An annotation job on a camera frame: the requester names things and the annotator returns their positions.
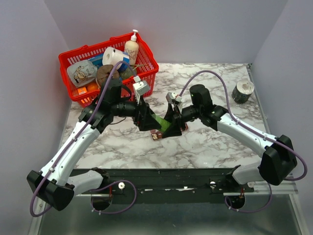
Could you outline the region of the brown paper roll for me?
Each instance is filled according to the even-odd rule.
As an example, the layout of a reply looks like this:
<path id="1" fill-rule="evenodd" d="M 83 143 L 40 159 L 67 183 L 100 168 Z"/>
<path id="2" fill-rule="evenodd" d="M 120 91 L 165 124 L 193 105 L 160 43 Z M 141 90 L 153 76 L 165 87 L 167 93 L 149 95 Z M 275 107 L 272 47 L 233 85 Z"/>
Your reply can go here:
<path id="1" fill-rule="evenodd" d="M 106 82 L 112 70 L 113 65 L 103 65 L 99 67 L 96 73 L 96 83 L 99 88 L 101 88 L 102 84 Z"/>

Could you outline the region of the orange small box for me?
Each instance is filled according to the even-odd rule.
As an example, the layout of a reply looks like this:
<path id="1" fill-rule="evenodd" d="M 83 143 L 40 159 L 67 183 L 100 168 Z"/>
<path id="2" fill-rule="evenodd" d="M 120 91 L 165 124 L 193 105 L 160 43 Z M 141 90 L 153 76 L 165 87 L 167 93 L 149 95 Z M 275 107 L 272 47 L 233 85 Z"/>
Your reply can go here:
<path id="1" fill-rule="evenodd" d="M 80 87 L 77 89 L 78 95 L 83 95 L 83 94 L 86 94 L 87 92 L 88 92 L 88 90 L 86 87 Z"/>

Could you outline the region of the blue package in basket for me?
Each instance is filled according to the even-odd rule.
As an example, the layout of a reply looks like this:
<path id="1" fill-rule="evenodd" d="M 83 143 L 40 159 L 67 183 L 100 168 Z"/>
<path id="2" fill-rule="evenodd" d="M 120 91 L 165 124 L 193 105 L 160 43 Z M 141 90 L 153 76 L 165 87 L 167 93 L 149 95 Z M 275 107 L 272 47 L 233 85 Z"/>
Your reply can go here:
<path id="1" fill-rule="evenodd" d="M 103 54 L 99 54 L 99 55 L 96 55 L 92 58 L 89 58 L 88 60 L 91 61 L 94 66 L 99 68 L 99 67 L 103 66 L 102 59 L 103 59 Z"/>

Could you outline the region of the green round vegetable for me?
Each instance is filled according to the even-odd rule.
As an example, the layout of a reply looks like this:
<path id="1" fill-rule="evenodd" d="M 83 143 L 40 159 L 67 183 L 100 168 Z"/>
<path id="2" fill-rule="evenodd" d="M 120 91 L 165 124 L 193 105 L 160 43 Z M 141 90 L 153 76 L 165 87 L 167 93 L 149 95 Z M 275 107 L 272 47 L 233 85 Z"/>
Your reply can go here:
<path id="1" fill-rule="evenodd" d="M 134 75 L 136 75 L 135 66 L 131 66 L 131 69 L 127 67 L 124 71 L 119 72 L 121 80 L 127 80 Z"/>

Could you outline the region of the white toilet paper roll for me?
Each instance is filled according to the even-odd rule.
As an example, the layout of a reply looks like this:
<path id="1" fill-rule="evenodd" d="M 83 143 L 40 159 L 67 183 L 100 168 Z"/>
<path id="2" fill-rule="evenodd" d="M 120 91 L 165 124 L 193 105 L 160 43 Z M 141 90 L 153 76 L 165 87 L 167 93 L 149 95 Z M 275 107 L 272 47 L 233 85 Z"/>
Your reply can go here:
<path id="1" fill-rule="evenodd" d="M 128 53 L 115 49 L 113 47 L 107 47 L 102 57 L 102 64 L 115 65 L 119 61 L 124 61 L 130 64 L 130 58 Z"/>

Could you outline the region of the white cartoon pouch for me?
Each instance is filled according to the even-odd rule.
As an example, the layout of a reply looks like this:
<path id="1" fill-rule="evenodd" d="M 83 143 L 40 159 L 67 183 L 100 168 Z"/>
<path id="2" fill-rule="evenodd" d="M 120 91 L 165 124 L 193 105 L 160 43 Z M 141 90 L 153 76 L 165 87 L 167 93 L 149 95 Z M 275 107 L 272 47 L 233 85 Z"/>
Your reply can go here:
<path id="1" fill-rule="evenodd" d="M 67 74 L 75 87 L 83 87 L 96 79 L 97 67 L 89 60 L 77 62 L 67 68 Z"/>

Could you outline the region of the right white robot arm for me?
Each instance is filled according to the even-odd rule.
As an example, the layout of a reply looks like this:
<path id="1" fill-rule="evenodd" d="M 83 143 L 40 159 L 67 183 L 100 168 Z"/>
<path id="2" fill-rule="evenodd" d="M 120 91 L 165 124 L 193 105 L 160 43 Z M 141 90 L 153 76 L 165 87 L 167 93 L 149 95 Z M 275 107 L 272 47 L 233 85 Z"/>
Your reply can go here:
<path id="1" fill-rule="evenodd" d="M 204 85 L 192 86 L 190 95 L 192 105 L 183 108 L 179 94 L 167 94 L 165 120 L 170 122 L 170 126 L 163 132 L 163 138 L 182 135 L 187 122 L 199 119 L 203 125 L 235 138 L 261 158 L 253 164 L 238 165 L 227 173 L 225 187 L 229 191 L 235 192 L 253 181 L 266 181 L 277 186 L 297 166 L 292 142 L 287 136 L 277 138 L 240 121 L 228 109 L 214 105 Z"/>

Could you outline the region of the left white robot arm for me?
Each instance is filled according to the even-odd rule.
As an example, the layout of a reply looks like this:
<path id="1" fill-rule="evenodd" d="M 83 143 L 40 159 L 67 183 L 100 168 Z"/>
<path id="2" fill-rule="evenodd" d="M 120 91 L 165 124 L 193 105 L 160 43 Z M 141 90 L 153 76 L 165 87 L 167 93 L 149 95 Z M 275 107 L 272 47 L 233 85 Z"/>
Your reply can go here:
<path id="1" fill-rule="evenodd" d="M 77 194 L 95 190 L 104 193 L 109 186 L 109 175 L 93 168 L 87 173 L 72 177 L 70 174 L 86 149 L 96 140 L 114 117 L 131 117 L 140 131 L 161 128 L 154 119 L 154 112 L 143 95 L 150 86 L 138 76 L 134 79 L 130 96 L 122 97 L 125 86 L 118 79 L 107 80 L 92 103 L 83 109 L 74 130 L 56 155 L 38 172 L 32 170 L 27 181 L 35 196 L 61 211 Z"/>

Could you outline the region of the camouflage tape roll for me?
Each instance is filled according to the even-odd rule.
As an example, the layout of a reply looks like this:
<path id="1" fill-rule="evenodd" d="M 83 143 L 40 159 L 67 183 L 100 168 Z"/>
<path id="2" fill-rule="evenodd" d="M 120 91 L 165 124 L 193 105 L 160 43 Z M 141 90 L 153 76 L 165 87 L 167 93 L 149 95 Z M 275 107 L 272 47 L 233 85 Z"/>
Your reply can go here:
<path id="1" fill-rule="evenodd" d="M 231 97 L 238 104 L 246 103 L 254 93 L 254 89 L 254 84 L 251 81 L 242 79 L 234 87 Z"/>

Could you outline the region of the red plastic shopping basket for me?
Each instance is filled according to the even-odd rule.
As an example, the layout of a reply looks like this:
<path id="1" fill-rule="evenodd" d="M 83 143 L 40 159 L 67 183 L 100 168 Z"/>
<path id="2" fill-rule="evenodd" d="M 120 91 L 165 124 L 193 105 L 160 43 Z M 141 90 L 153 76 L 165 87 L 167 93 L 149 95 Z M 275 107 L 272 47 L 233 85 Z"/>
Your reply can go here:
<path id="1" fill-rule="evenodd" d="M 82 107 L 86 107 L 98 96 L 101 85 L 109 77 L 114 64 L 119 60 L 129 61 L 131 53 L 124 53 L 124 46 L 132 34 L 111 37 L 105 42 L 92 46 L 63 52 L 59 55 L 60 72 L 69 98 Z M 154 87 L 158 64 L 148 45 L 139 35 L 136 37 L 139 46 L 136 62 L 132 69 L 119 65 L 113 72 L 115 79 L 121 80 L 130 92 L 133 91 L 134 75 L 145 80 L 150 88 Z"/>

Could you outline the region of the green pill bottle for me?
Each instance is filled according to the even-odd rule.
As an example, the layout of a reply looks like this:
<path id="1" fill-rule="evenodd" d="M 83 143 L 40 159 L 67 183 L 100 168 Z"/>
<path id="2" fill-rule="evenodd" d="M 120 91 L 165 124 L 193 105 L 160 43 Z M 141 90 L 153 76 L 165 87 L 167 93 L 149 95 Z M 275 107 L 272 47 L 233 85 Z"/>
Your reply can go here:
<path id="1" fill-rule="evenodd" d="M 156 116 L 155 120 L 160 124 L 161 128 L 159 128 L 158 130 L 161 132 L 165 132 L 171 125 L 170 122 L 161 118 L 160 116 Z"/>

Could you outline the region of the aluminium rail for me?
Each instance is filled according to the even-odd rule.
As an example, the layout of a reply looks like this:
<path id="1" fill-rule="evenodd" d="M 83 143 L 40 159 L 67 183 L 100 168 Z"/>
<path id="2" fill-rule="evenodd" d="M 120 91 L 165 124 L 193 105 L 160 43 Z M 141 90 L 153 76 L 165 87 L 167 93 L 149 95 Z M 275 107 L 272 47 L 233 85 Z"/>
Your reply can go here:
<path id="1" fill-rule="evenodd" d="M 181 178 L 160 175 L 154 176 L 134 176 L 123 179 L 121 177 L 102 176 L 95 171 L 71 176 L 65 180 L 65 184 L 57 181 L 55 186 L 64 186 L 74 191 L 74 195 L 82 193 L 102 193 L 107 188 L 114 188 L 117 192 L 125 191 L 128 188 L 135 188 L 138 191 L 156 192 L 161 191 L 196 191 L 207 189 L 211 193 L 225 195 L 243 195 L 244 193 L 274 193 L 274 194 L 295 194 L 297 189 L 292 182 L 283 182 L 279 186 L 274 186 L 266 182 L 248 182 L 244 185 L 227 182 L 225 176 L 187 176 Z"/>

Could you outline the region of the white lotion pump bottle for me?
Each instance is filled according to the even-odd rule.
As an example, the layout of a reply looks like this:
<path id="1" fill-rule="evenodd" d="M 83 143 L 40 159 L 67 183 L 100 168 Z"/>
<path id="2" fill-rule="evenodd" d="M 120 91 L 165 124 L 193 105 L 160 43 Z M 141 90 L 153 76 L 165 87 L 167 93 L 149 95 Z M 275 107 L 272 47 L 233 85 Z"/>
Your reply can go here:
<path id="1" fill-rule="evenodd" d="M 129 64 L 134 65 L 136 63 L 137 54 L 139 51 L 139 45 L 137 43 L 137 33 L 138 30 L 133 29 L 133 35 L 130 40 L 125 43 L 124 52 L 129 56 Z"/>

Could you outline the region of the brown weekly pill organizer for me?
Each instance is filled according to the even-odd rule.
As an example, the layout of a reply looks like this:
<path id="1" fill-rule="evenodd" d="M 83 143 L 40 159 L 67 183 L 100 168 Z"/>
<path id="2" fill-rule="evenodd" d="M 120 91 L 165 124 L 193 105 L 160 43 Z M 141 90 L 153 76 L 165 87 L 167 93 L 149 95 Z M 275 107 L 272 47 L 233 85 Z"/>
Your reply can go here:
<path id="1" fill-rule="evenodd" d="M 182 132 L 184 132 L 184 131 L 187 131 L 189 129 L 189 126 L 187 125 L 187 123 L 185 123 L 185 130 L 182 130 L 181 129 L 181 131 Z M 157 136 L 158 136 L 158 139 L 157 140 L 160 140 L 160 139 L 162 139 L 162 132 L 161 131 L 159 131 L 159 130 L 150 130 L 150 134 L 153 134 L 153 133 L 156 133 L 157 134 Z"/>

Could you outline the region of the orange fruit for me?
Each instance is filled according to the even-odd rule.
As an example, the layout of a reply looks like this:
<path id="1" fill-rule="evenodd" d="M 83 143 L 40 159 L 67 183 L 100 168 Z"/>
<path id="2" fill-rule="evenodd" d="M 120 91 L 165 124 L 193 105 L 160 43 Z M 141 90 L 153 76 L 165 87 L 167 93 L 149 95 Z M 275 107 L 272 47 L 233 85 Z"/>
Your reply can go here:
<path id="1" fill-rule="evenodd" d="M 99 89 L 99 86 L 97 85 L 96 82 L 90 82 L 90 83 L 87 85 L 87 91 L 88 91 L 88 92 L 95 91 L 95 90 L 98 90 L 98 89 Z"/>

